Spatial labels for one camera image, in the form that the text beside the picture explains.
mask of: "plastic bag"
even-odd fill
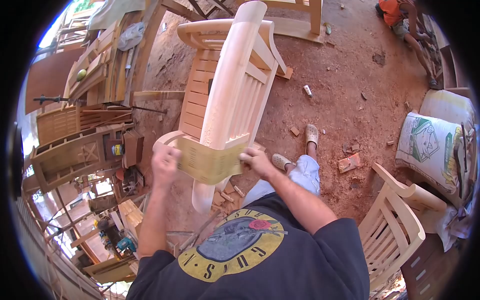
[[[137,46],[144,36],[145,25],[143,22],[135,23],[127,27],[120,35],[117,48],[121,51],[127,51]]]

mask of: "foot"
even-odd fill
[[[431,88],[432,90],[441,90],[441,88],[439,87],[437,81],[433,78],[433,77],[430,77],[429,81],[428,81],[428,86],[429,88]]]
[[[272,155],[272,164],[280,170],[284,171],[286,171],[287,167],[289,168],[290,165],[295,167],[294,163],[292,163],[289,159],[278,153]]]
[[[307,124],[305,126],[305,152],[308,156],[317,158],[318,129],[315,125]]]
[[[314,142],[308,142],[307,144],[307,155],[317,159],[317,144]]]

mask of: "paint can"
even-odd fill
[[[117,144],[112,146],[112,154],[115,156],[120,156],[125,154],[125,145]]]

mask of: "sandpaper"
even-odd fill
[[[238,158],[247,143],[224,150],[215,150],[187,138],[179,138],[182,151],[178,168],[201,183],[215,185],[231,175],[241,174]]]

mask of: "wooden chair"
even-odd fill
[[[374,164],[373,169],[382,178],[388,174],[378,164]],[[388,176],[359,225],[371,291],[379,288],[398,271],[425,240],[425,231],[420,221],[398,193],[418,203],[427,203],[428,201],[423,201],[425,199],[433,202],[435,197],[416,185],[408,188],[401,186],[390,174]]]
[[[273,22],[262,21],[266,8],[252,1],[239,7],[235,19],[179,25],[180,39],[198,50],[185,89],[179,130],[163,135],[156,144],[172,144],[187,136],[217,150],[242,143],[259,147],[254,139],[273,78],[275,74],[289,78],[292,72],[273,42]],[[217,189],[222,191],[227,181]],[[214,191],[215,186],[195,181],[193,207],[208,213]]]

